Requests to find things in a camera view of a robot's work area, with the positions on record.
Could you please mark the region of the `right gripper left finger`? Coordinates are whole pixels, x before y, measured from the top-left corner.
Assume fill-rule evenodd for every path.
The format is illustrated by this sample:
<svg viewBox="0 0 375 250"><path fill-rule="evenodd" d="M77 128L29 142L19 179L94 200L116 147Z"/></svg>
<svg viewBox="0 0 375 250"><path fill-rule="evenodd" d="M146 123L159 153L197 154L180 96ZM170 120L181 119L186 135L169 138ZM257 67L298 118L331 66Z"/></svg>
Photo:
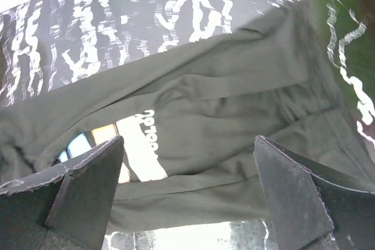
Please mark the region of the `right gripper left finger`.
<svg viewBox="0 0 375 250"><path fill-rule="evenodd" d="M123 157L118 136L1 185L1 249L101 249Z"/></svg>

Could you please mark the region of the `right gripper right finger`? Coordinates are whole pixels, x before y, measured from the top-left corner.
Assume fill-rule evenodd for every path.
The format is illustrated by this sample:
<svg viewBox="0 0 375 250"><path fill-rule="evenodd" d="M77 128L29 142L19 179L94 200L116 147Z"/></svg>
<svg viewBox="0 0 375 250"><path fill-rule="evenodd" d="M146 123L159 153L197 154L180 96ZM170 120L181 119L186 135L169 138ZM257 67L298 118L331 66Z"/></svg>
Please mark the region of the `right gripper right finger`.
<svg viewBox="0 0 375 250"><path fill-rule="evenodd" d="M254 159L279 249L374 249L374 184L257 136Z"/></svg>

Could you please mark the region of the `black printed t-shirt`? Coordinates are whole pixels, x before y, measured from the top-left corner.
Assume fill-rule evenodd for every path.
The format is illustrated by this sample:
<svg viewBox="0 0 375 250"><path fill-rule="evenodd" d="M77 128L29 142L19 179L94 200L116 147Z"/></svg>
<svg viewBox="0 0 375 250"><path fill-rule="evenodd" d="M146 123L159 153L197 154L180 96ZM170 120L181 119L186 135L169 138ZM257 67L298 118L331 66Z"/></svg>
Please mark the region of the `black printed t-shirt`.
<svg viewBox="0 0 375 250"><path fill-rule="evenodd" d="M78 134L122 122L131 177L108 232L268 215L253 157L266 136L374 180L303 3L1 109L1 183L50 167Z"/></svg>

